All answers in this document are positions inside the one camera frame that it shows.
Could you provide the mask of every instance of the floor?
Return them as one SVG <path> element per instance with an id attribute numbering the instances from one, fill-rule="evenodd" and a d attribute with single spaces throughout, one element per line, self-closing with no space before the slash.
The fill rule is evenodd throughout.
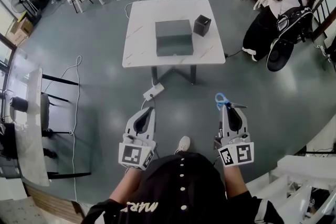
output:
<path id="1" fill-rule="evenodd" d="M 127 120 L 140 110 L 142 94 L 151 87 L 149 68 L 122 68 L 128 19 L 128 1 L 104 0 L 101 6 L 85 1 L 83 14 L 67 3 L 49 12 L 32 36 L 21 46 L 29 59 L 45 74 L 61 76 L 82 55 L 79 66 L 81 96 L 76 129 L 76 172 L 92 171 L 78 178 L 78 201 L 95 204 L 107 199 L 125 169 L 118 164 L 118 146 Z M 244 34 L 258 12 L 253 0 L 209 0 L 224 52 L 241 49 Z M 156 98 L 156 142 L 160 156 L 172 154 L 183 135 L 192 139 L 194 151 L 213 161 L 213 137 L 218 132 L 219 113 L 214 96 L 223 92 L 244 110 L 255 162 L 241 169 L 248 182 L 276 167 L 277 160 L 307 144 L 335 115 L 336 75 L 331 66 L 321 67 L 322 56 L 310 43 L 297 44 L 288 64 L 280 72 L 266 68 L 266 59 L 253 62 L 244 53 L 221 66 L 197 68 L 197 84 L 171 76 L 165 91 Z M 66 79 L 77 80 L 69 70 Z M 55 102 L 50 127 L 70 130 L 74 124 L 77 88 L 53 83 L 48 93 L 64 97 L 71 104 Z M 50 170 L 72 172 L 72 137 L 57 136 L 52 142 L 59 158 Z M 50 187 L 35 186 L 64 199 L 74 199 L 73 179 L 53 180 Z"/>

